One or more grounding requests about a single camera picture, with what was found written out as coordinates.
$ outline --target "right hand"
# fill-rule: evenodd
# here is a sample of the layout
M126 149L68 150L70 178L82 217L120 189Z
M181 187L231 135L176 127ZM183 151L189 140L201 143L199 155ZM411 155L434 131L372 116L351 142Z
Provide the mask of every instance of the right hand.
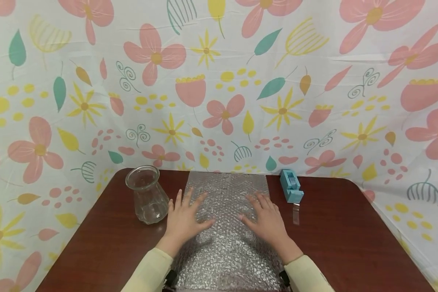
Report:
M276 250L284 265L298 259L303 255L303 252L287 235L286 226L284 225L277 205L271 202L269 196L257 194L256 197L258 201L250 195L246 196L256 210L258 217L257 222L253 223L243 214L240 214L238 218L243 224L250 228L256 236L260 237Z

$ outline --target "table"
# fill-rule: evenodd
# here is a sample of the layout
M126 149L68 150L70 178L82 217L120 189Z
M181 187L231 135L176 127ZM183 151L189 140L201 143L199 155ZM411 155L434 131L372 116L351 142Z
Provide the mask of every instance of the table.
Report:
M131 169L117 172L81 223L38 292L119 292L165 231L166 219L145 225L125 186ZM161 170L170 198L184 189L189 172ZM305 192L300 225L292 223L278 176L267 176L271 200L287 232L311 257L336 292L432 292L424 276L352 182L299 178Z

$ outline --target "cream sleeve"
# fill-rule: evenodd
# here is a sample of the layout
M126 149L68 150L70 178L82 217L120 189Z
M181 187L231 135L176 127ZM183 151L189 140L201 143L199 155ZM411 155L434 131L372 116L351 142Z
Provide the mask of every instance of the cream sleeve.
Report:
M173 259L160 249L150 250L121 292L161 292Z
M315 263L306 255L284 266L293 292L334 292Z

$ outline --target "green leaf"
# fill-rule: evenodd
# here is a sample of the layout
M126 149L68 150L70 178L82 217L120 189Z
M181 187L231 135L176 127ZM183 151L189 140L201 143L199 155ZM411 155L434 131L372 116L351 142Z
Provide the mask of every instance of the green leaf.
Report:
M259 56L269 51L269 49L271 49L274 42L276 41L277 36L281 32L281 30L282 28L263 37L263 39L256 45L255 55Z
M275 170L277 167L277 163L275 162L275 160L270 156L268 158L268 161L266 162L266 169L271 172L273 170Z
M284 87L284 84L286 83L286 80L283 77L275 78L271 81L269 81L261 90L260 96L258 99L263 99L266 97L269 97L273 94L276 94Z
M109 151L109 156L110 156L110 159L112 160L112 162L115 163L116 165L123 162L123 157L116 152Z
M54 97L57 103L57 110L63 107L65 98L67 96L67 87L65 86L65 80L62 77L57 77L54 81Z
M8 56L10 57L10 62L16 67L21 66L26 61L26 48L24 47L23 39L21 38L19 30L17 30L12 42L10 43Z

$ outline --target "yellow star flower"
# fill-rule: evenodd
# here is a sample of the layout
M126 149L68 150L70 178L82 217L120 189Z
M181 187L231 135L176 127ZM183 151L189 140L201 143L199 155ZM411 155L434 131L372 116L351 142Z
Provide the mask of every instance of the yellow star flower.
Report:
M206 33L204 34L204 42L203 39L201 37L200 38L200 44L201 44L201 49L195 49L195 48L190 48L193 52L201 54L201 58L200 61L198 62L198 66L201 65L201 63L204 62L206 63L206 68L209 69L209 61L208 61L208 57L211 59L211 62L214 62L214 56L220 56L220 53L217 52L216 50L211 49L212 46L216 43L216 41L218 40L217 37L215 37L211 43L209 43L209 33L208 30L206 29Z
M165 129L154 129L153 128L153 130L156 132L160 132L160 133L166 133L168 136L167 136L166 140L164 141L164 143L167 143L170 139L172 139L172 142L176 146L177 145L176 139L178 139L180 142L183 143L183 139L180 136L190 137L190 135L187 133L178 132L178 129L180 129L180 127L183 126L183 122L185 122L185 121L181 120L180 123L178 123L177 126L175 126L174 118L172 117L172 113L170 113L169 126L167 126L167 123L163 120L162 123L164 124Z
M277 108L272 107L263 107L261 108L268 114L275 114L276 116L272 118L272 120L269 121L269 123L266 125L266 127L271 126L276 120L277 120L277 130L279 131L281 127L282 119L284 118L284 121L286 121L286 124L290 125L290 119L289 116L293 117L296 120L301 120L302 117L299 116L296 113L290 112L289 110L295 107L296 105L300 104L304 99L299 99L298 101L295 101L293 104L289 105L290 100L292 99L292 91L293 87L290 87L289 93L287 93L286 100L284 100L284 105L282 105L281 96L277 96Z
M94 90L91 90L90 92L88 92L86 94L86 99L83 98L83 93L81 93L81 90L79 89L78 85L76 85L76 83L73 83L74 87L75 87L75 92L76 95L78 96L77 100L73 95L70 95L71 100L78 105L78 107L72 111L71 113L69 113L67 116L70 117L74 117L74 116L78 116L78 114L80 114L81 112L83 112L83 125L86 128L86 118L89 119L89 121L96 126L96 123L94 122L94 119L91 116L91 113L96 114L97 116L102 116L102 114L99 113L99 111L96 111L94 108L102 108L102 109L106 109L106 107L104 105L100 105L97 103L89 103L89 101L91 100L92 96L94 95Z
M359 131L358 133L341 133L344 137L349 139L355 139L353 142L346 145L346 147L342 149L349 148L353 145L355 145L354 151L360 146L360 143L362 143L364 146L367 145L367 141L378 141L378 139L372 138L370 136L383 131L386 127L379 127L378 129L371 131L373 129L373 126L375 126L376 118L378 116L373 117L373 119L368 123L365 131L363 130L363 124L359 124Z
M0 206L0 247L4 246L10 249L25 249L24 246L17 244L16 242L4 239L6 237L15 236L24 231L24 229L11 230L13 226L15 226L16 224L19 223L19 221L21 221L23 216L24 216L24 212L20 213L12 221L10 221L8 225L2 228L2 207ZM2 266L2 250L0 248L0 268L1 266Z

